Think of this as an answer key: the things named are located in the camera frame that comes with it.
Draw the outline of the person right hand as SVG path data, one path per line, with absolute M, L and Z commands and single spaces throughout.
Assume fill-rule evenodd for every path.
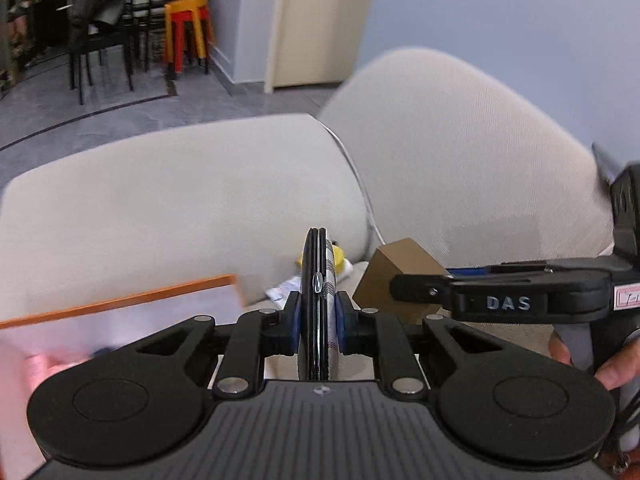
M 572 365 L 570 350 L 557 333 L 553 332 L 549 338 L 548 349 L 555 361 L 565 365 Z M 608 390 L 620 388 L 639 376 L 640 344 L 638 340 L 626 344 L 615 356 L 607 360 L 594 375 Z

